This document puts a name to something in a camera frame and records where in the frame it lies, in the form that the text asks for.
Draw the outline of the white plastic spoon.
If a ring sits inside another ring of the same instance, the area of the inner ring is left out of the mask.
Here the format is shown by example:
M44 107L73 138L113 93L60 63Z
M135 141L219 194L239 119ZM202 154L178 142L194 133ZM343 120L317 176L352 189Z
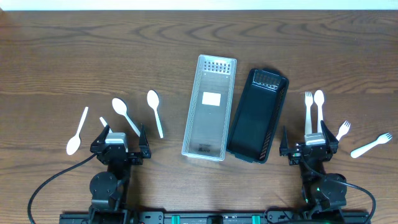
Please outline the white plastic spoon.
M120 114L120 115L122 115L122 116L124 116L126 118L127 122L129 123L129 125L131 126L133 131L140 137L141 136L141 132L139 131L137 126L132 122L132 120L128 116L128 114L127 114L127 105L125 104L125 102L123 102L123 100L121 100L120 98L113 98L112 99L112 106L113 106L113 109L115 110L115 112L117 114Z
M318 118L317 118L317 132L322 132L321 121L323 121L323 104L325 102L324 94L321 90L317 90L313 97L317 105Z
M99 117L99 120L101 121L101 123L104 127L108 126L108 123L105 121L105 119L103 117Z
M84 125L86 116L88 114L88 107L86 106L83 114L80 118L80 122L78 124L78 129L76 131L76 134L68 141L67 143L67 147L66 147L66 152L69 156L73 155L74 153L76 153L76 151L78 150L78 148L80 147L81 144L81 139L80 139L80 132L81 129Z
M158 94L154 90L149 90L148 91L148 93L147 93L147 103L154 110L155 120L156 120L156 124L157 124L157 129L158 129L158 132L159 132L159 136L160 136L160 138L163 138L164 134L163 134L163 130L162 130L159 114L158 114L158 111L157 111L160 101L159 101Z

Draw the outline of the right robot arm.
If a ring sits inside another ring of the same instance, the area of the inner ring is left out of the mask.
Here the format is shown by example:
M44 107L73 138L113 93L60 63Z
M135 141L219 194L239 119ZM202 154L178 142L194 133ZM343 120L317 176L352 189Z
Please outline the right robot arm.
M341 207L346 205L347 187L339 182L346 183L346 178L341 174L327 174L323 166L337 153L339 140L324 122L321 122L321 129L322 143L307 145L301 142L295 147L289 147L287 131L283 129L279 154L288 157L291 166L300 167L302 195L306 202L300 216L308 220L330 218L342 221Z

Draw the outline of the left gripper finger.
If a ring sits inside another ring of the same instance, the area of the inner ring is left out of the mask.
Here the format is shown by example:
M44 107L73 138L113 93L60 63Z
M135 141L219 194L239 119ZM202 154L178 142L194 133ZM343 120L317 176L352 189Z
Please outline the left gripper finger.
M105 143L106 137L109 134L110 127L107 124L99 136L93 141L93 145L101 145Z
M140 137L139 137L139 146L148 146L148 141L146 138L146 131L145 131L145 126L141 124L141 130L140 130Z

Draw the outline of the white plastic fork slanted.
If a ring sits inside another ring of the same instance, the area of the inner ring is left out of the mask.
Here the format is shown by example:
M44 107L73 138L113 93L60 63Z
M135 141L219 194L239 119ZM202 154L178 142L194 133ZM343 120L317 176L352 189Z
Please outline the white plastic fork slanted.
M336 136L336 139L340 141L340 139L348 133L350 129L351 123L349 121L345 121L339 128L338 134Z

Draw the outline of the white plastic fork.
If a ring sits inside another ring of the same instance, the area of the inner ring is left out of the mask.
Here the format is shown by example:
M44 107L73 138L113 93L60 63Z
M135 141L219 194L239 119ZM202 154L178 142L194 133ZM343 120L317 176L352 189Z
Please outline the white plastic fork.
M391 139L392 139L392 134L391 133L384 133L384 134L380 135L375 141L370 142L367 145L361 146L361 147L353 150L350 153L350 156L352 158L358 158L359 156L362 156L365 152L368 152L373 147L375 147L375 146L377 146L379 144L385 144L388 141L390 141Z
M305 135L312 134L312 118L311 118L311 106L313 104L313 96L310 91L305 92Z

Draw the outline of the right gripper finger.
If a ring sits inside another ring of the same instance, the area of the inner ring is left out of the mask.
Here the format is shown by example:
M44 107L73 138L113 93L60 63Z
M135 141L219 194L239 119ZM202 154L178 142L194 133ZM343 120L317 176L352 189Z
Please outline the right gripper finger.
M327 128L323 120L320 121L323 137L325 138L326 144L338 145L338 140L333 133Z
M288 150L289 149L289 144L287 140L287 131L285 126L283 126L283 135L280 143L280 150Z

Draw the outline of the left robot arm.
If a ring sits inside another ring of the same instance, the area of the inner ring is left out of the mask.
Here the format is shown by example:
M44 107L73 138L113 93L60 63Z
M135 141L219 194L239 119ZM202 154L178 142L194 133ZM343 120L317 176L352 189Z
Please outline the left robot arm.
M152 155L145 126L141 126L139 152L129 152L125 139L121 143L110 143L110 137L110 127L107 125L90 146L90 152L108 168L90 181L92 199L88 223L137 223L137 213L127 208L126 201L131 167L142 165L143 160L150 159Z

